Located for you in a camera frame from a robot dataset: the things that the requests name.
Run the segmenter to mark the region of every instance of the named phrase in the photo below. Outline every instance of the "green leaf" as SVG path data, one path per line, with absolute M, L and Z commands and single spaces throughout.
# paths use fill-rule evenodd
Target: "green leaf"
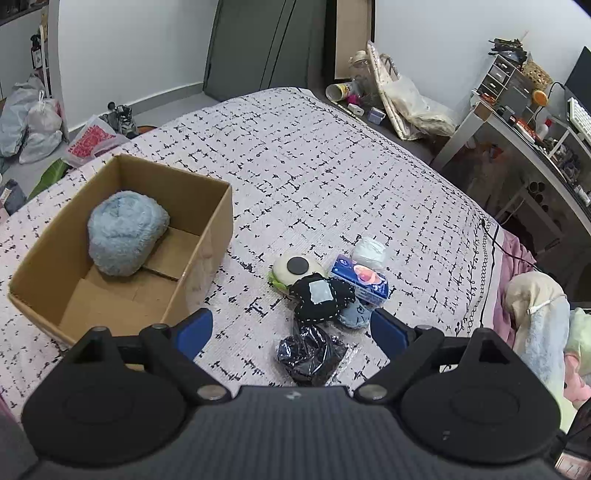
M 41 175 L 41 180 L 29 195 L 28 201 L 31 201 L 43 190 L 47 190 L 54 183 L 57 183 L 64 176 L 64 172 L 68 169 L 67 163 L 64 163 L 61 158 L 49 165 L 49 168 Z
M 287 288 L 283 283 L 281 283 L 279 280 L 275 278 L 275 275 L 273 275 L 273 270 L 271 270 L 267 274 L 267 281 L 270 285 L 273 285 L 277 290 L 282 291 L 285 294 L 289 293 L 289 288 Z

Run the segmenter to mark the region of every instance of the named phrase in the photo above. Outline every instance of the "plastic bag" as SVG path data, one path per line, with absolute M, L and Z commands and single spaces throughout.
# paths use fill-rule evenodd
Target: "plastic bag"
M 48 157 L 60 145 L 62 136 L 61 130 L 52 134 L 30 134 L 18 157 L 18 162 L 23 165 Z
M 18 162 L 32 163 L 48 157 L 61 143 L 61 117 L 59 105 L 55 99 L 43 99 L 31 107 L 27 115 L 28 137 L 22 148 Z
M 394 131 L 401 140 L 417 140 L 424 137 L 423 132 L 410 124 L 397 110 L 392 100 L 384 92 L 384 86 L 398 78 L 398 70 L 392 59 L 385 54 L 379 54 L 373 42 L 367 43 L 369 53 L 369 65 L 374 75 L 375 83 L 379 90 L 379 97 L 384 104 L 386 114 L 394 127 Z
M 351 258 L 374 271 L 383 272 L 386 246 L 371 237 L 364 236 L 355 244 Z
M 410 78 L 398 75 L 384 85 L 384 93 L 406 120 L 426 133 L 451 137 L 456 131 L 453 110 L 423 97 Z
M 277 348 L 277 360 L 295 383 L 321 387 L 345 356 L 347 347 L 317 325 L 294 322 L 292 336 L 283 339 Z
M 91 117 L 68 147 L 63 161 L 80 168 L 103 153 L 127 143 L 129 139 L 115 132 L 96 115 Z
M 12 157 L 21 148 L 27 131 L 29 110 L 39 101 L 43 82 L 33 75 L 26 83 L 17 83 L 8 96 L 0 117 L 0 156 Z

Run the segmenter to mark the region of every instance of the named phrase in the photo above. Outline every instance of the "blue fluffy plush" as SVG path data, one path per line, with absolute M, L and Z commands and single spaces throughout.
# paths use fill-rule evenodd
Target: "blue fluffy plush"
M 117 192 L 88 221 L 89 255 L 101 272 L 128 277 L 139 270 L 170 217 L 154 199 L 129 190 Z

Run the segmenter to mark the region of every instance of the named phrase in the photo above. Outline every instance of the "white wall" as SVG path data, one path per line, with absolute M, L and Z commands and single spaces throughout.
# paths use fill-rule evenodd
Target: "white wall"
M 59 0 L 69 130 L 110 101 L 133 104 L 202 82 L 216 7 L 217 0 Z
M 39 30 L 42 11 L 27 13 L 0 27 L 0 88 L 4 97 L 10 95 L 15 83 L 26 82 L 33 72 L 31 37 Z
M 375 22 L 378 50 L 423 95 L 455 110 L 489 61 L 488 40 L 528 32 L 524 49 L 559 82 L 591 48 L 591 18 L 573 0 L 376 0 Z

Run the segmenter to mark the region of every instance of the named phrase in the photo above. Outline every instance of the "keyboard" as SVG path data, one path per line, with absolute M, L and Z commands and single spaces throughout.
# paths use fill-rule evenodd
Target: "keyboard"
M 569 101 L 570 122 L 583 134 L 587 143 L 591 145 L 591 115 L 581 106 L 576 98 Z

